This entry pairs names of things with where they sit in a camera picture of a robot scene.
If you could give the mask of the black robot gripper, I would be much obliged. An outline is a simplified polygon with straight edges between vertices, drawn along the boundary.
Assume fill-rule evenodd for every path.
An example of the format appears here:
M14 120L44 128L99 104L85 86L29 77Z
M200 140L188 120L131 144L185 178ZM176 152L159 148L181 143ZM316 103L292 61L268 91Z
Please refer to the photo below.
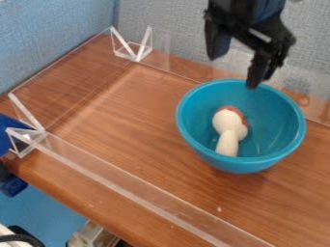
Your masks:
M228 52L231 39L254 50L246 87L255 89L282 67L296 38L280 20L286 0L207 0L206 53L211 61Z

